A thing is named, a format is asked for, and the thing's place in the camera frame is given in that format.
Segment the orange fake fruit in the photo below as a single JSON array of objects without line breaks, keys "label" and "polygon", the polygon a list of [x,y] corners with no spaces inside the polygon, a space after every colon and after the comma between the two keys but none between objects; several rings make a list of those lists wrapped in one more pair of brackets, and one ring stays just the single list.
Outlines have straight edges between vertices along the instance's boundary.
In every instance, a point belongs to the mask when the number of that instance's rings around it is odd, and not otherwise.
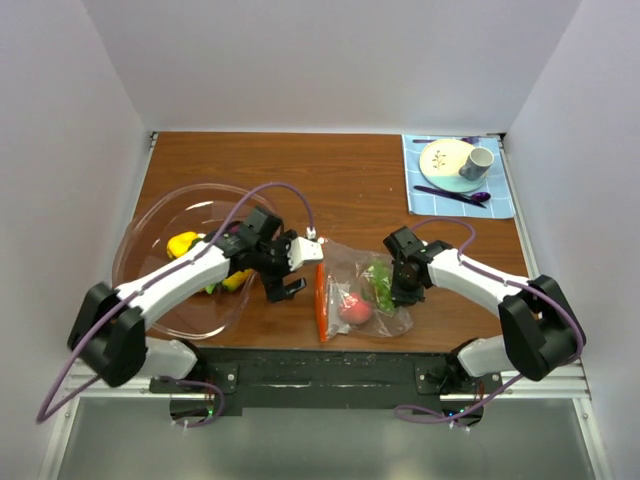
[{"label": "orange fake fruit", "polygon": [[235,292],[247,282],[252,274],[253,271],[251,269],[237,271],[225,278],[220,283],[220,286],[225,291]]}]

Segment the clear zip top bag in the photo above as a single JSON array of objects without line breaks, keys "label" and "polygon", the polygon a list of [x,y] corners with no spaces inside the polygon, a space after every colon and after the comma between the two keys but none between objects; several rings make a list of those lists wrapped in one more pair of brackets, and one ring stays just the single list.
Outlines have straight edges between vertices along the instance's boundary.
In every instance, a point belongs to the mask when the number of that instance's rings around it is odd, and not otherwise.
[{"label": "clear zip top bag", "polygon": [[387,254],[354,249],[329,239],[323,239],[321,243],[324,260],[316,268],[314,307],[319,340],[322,343],[337,335],[352,333],[376,338],[395,338],[413,328],[413,319],[406,308],[395,306],[395,314],[389,316],[368,301],[373,314],[366,323],[351,325],[344,322],[339,316],[342,297],[350,293],[357,293],[362,297],[361,274],[365,268],[374,260],[381,260],[389,265],[392,272],[392,260]]}]

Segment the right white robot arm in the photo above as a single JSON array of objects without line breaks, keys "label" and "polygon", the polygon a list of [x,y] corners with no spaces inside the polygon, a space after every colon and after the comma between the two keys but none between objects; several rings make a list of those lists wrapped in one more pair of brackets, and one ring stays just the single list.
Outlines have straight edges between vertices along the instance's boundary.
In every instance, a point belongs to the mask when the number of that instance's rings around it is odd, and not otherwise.
[{"label": "right white robot arm", "polygon": [[515,370],[540,381],[579,358],[587,343],[569,302],[551,277],[514,276],[477,262],[442,241],[427,243],[402,227],[383,244],[392,257],[391,300],[410,307],[425,291],[452,291],[499,319],[501,334],[472,339],[449,354],[445,379],[469,392],[489,373]]}]

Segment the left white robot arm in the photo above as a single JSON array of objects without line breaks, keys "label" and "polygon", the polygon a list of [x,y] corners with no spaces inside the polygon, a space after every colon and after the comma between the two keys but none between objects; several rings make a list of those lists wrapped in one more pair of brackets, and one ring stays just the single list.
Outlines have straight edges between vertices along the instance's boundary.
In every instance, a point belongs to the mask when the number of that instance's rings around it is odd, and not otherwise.
[{"label": "left white robot arm", "polygon": [[280,217],[256,207],[243,222],[205,236],[142,278],[118,287],[95,285],[85,296],[69,347],[111,387],[145,375],[170,377],[185,392],[200,390],[207,368],[195,348],[180,340],[147,338],[146,333],[174,307],[240,271],[260,276],[268,301],[293,298],[306,281],[286,284],[285,277],[321,262],[323,252],[313,236],[285,231],[282,224]]}]

